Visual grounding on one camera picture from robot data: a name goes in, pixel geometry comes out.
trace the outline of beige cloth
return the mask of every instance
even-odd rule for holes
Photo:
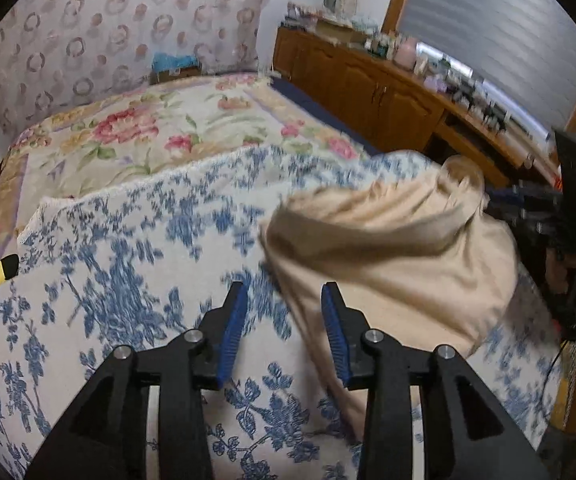
[[[505,312],[517,277],[514,239],[482,212],[483,187],[477,166],[451,157],[407,182],[296,193],[262,224],[282,295],[358,438],[367,392],[348,392],[336,378],[321,287],[337,282],[349,307],[406,346],[447,343],[470,355]]]

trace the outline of floral bedspread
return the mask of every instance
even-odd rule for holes
[[[0,177],[0,259],[44,197],[79,198],[247,145],[366,156],[255,74],[197,77],[53,115],[21,133]]]
[[[96,367],[120,344],[160,346],[220,306],[234,280],[248,313],[232,379],[204,392],[221,480],[348,480],[360,444],[326,393],[257,240],[258,222],[295,189],[411,178],[412,152],[372,159],[241,148],[80,200],[45,203],[20,237],[20,276],[0,287],[0,460],[16,478]],[[508,311],[469,363],[537,446],[558,389],[543,301],[522,270]],[[157,478],[157,392],[147,460]],[[422,475],[414,411],[415,478]],[[396,449],[393,457],[396,460]]]

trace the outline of metal screw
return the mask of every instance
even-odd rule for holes
[[[204,338],[204,334],[201,330],[196,328],[191,328],[184,332],[184,339],[189,343],[199,343]]]
[[[378,343],[379,341],[383,341],[383,332],[371,328],[370,330],[366,330],[364,337],[371,343]]]
[[[441,345],[437,349],[437,355],[439,355],[439,357],[443,359],[452,359],[453,357],[455,357],[456,352],[454,348],[450,345]]]
[[[130,348],[129,346],[118,346],[117,348],[114,349],[113,352],[113,356],[115,359],[121,359],[122,361],[124,359],[127,359],[130,357],[130,354],[132,354],[132,348]]]

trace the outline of window blind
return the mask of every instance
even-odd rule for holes
[[[576,25],[556,0],[406,0],[399,30],[470,66],[546,128],[576,104]]]

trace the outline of cable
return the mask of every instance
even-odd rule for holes
[[[559,352],[557,352],[557,355],[555,356],[555,358],[550,363],[550,368],[548,368],[548,372],[546,372],[546,377],[543,380],[542,394],[540,395],[540,398],[539,398],[539,409],[540,409],[540,412],[542,412],[543,418],[546,422],[548,422],[548,413],[546,413],[546,409],[543,407],[543,397],[546,394],[546,386],[548,386],[548,380],[550,379],[550,374],[552,373],[552,371],[555,367],[555,364],[557,364],[557,361],[561,357],[561,354],[564,351],[564,349],[566,348],[566,346],[568,346],[568,343],[569,343],[569,341],[565,340],[563,345],[561,345],[561,348],[559,348]]]

